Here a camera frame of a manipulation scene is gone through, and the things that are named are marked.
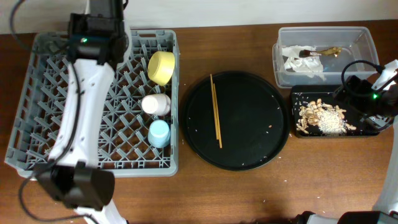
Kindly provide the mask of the white rice pile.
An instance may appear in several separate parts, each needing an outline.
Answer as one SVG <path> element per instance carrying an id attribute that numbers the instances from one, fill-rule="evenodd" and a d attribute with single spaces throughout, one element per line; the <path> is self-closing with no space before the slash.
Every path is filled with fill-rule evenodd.
<path id="1" fill-rule="evenodd" d="M 345 124 L 337 111 L 324 110 L 317 114 L 318 127 L 325 135 L 342 135 L 346 133 Z"/>

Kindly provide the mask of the gold snack wrapper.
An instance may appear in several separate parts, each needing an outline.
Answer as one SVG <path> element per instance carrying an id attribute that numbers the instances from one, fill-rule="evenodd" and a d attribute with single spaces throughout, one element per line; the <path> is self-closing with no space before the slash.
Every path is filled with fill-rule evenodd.
<path id="1" fill-rule="evenodd" d="M 319 56 L 329 56 L 333 55 L 337 57 L 341 51 L 343 50 L 342 47 L 332 47 L 326 50 L 301 50 L 298 54 L 300 58 L 307 58 L 307 57 L 319 57 Z"/>

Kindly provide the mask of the white tissue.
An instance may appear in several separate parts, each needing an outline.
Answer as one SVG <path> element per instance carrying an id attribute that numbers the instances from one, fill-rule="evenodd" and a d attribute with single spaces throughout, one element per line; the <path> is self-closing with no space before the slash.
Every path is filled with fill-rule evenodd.
<path id="1" fill-rule="evenodd" d="M 282 48 L 282 56 L 287 57 L 284 62 L 285 69 L 292 69 L 294 72 L 305 73 L 306 76 L 310 78 L 318 76 L 325 81 L 326 78 L 323 74 L 323 65 L 319 57 L 300 58 L 299 53 L 302 50 L 315 51 L 315 47 L 294 45 Z"/>

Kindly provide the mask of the brown food scraps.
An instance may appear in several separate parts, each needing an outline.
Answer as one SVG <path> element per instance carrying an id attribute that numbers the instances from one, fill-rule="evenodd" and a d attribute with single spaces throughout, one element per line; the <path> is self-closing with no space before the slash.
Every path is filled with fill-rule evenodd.
<path id="1" fill-rule="evenodd" d="M 345 120 L 345 112 L 346 110 L 343 108 L 340 108 L 338 105 L 330 105 L 327 103 L 323 103 L 322 99 L 319 98 L 317 101 L 311 101 L 309 103 L 307 103 L 306 106 L 302 105 L 298 111 L 298 115 L 299 115 L 299 119 L 296 122 L 296 130 L 297 131 L 301 131 L 304 134 L 312 134 L 313 132 L 309 131 L 308 129 L 311 127 L 315 127 L 319 130 L 318 127 L 318 116 L 317 114 L 321 111 L 324 110 L 330 110 L 330 111 L 337 111 L 340 114 L 340 118 L 343 119 L 343 122 L 345 124 L 345 128 L 346 128 L 346 133 L 348 133 L 348 131 L 355 131 L 357 129 L 356 126 L 353 126 L 349 123 L 347 123 L 347 121 Z"/>

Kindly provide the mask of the wooden chopstick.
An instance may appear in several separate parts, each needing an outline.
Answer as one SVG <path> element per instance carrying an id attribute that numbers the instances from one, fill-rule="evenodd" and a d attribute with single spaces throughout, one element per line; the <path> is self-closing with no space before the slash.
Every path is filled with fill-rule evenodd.
<path id="1" fill-rule="evenodd" d="M 218 111 L 218 102 L 217 102 L 217 95 L 216 95 L 216 86 L 213 84 L 213 93 L 214 93 L 214 100 L 215 100 L 215 113 L 216 113 L 216 125 L 217 125 L 217 138 L 219 140 L 220 149 L 222 149 L 222 138 L 221 138 L 221 128 L 220 128 L 220 117 Z"/>
<path id="2" fill-rule="evenodd" d="M 216 131 L 216 139 L 219 140 L 219 134 L 218 134 L 218 122 L 216 118 L 216 105 L 215 105 L 215 96 L 214 96 L 214 89 L 213 89 L 213 78 L 212 74 L 210 74 L 210 88 L 211 88 L 211 97 L 212 97 L 212 103 L 213 103 L 213 114 L 214 114 L 214 121 L 215 121 L 215 131 Z"/>

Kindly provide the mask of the yellow bowl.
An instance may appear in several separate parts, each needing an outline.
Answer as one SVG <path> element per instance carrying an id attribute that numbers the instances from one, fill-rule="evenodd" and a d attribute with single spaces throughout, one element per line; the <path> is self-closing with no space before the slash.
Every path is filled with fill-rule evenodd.
<path id="1" fill-rule="evenodd" d="M 172 52 L 157 51 L 149 60 L 148 77 L 156 84 L 164 86 L 170 81 L 174 68 L 174 54 Z"/>

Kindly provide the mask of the pink plastic cup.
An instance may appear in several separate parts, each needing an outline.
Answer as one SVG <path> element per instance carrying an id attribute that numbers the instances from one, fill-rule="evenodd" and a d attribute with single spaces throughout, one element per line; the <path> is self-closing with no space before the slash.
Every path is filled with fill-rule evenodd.
<path id="1" fill-rule="evenodd" d="M 147 114 L 165 116 L 171 110 L 171 99 L 166 94 L 147 95 L 142 99 L 141 106 Z"/>

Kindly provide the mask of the blue plastic cup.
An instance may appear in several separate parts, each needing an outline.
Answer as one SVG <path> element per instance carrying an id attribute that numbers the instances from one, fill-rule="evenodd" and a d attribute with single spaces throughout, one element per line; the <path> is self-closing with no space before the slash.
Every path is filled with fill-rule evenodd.
<path id="1" fill-rule="evenodd" d="M 151 123 L 148 133 L 148 141 L 151 146 L 163 148 L 170 144 L 171 131 L 169 125 L 163 120 L 155 120 Z"/>

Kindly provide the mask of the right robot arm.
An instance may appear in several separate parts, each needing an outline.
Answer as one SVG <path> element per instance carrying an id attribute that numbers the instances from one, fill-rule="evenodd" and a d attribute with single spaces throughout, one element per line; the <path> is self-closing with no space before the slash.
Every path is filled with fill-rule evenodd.
<path id="1" fill-rule="evenodd" d="M 361 81 L 353 86 L 356 78 L 351 77 L 335 98 L 355 107 L 364 119 L 388 117 L 385 127 L 394 135 L 386 139 L 312 139 L 307 147 L 325 158 L 326 174 L 334 176 L 331 188 L 340 205 L 374 195 L 372 185 L 381 187 L 378 199 L 370 211 L 346 212 L 340 218 L 305 211 L 292 223 L 397 223 L 397 62 L 375 68 L 381 75 L 374 85 Z"/>

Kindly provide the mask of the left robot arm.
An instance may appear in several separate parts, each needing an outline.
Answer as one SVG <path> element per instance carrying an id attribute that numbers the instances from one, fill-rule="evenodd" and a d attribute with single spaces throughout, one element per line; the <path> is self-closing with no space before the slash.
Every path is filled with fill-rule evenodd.
<path id="1" fill-rule="evenodd" d="M 113 202 L 114 174 L 98 169 L 98 139 L 106 95 L 117 67 L 128 60 L 127 1 L 88 1 L 68 26 L 68 90 L 62 122 L 47 164 L 32 177 L 49 196 L 87 223 L 126 223 Z"/>

